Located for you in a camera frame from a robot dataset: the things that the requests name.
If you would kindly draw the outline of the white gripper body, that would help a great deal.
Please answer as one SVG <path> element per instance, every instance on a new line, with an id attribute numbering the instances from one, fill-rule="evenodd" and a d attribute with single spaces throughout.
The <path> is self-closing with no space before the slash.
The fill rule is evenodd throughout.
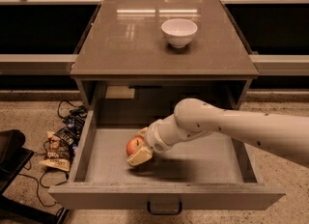
<path id="1" fill-rule="evenodd" d="M 145 134 L 145 143 L 157 154 L 162 154 L 171 149 L 171 146 L 166 144 L 159 134 L 159 126 L 163 123 L 162 120 L 157 120 L 150 124 Z"/>

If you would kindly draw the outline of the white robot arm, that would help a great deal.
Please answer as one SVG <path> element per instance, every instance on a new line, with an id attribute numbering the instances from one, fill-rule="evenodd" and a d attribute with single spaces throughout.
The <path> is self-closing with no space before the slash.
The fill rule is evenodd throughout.
<path id="1" fill-rule="evenodd" d="M 142 138 L 127 163 L 137 166 L 173 146 L 219 132 L 242 143 L 283 157 L 302 166 L 309 164 L 309 118 L 227 110 L 196 98 L 186 98 L 174 113 L 137 132 Z"/>

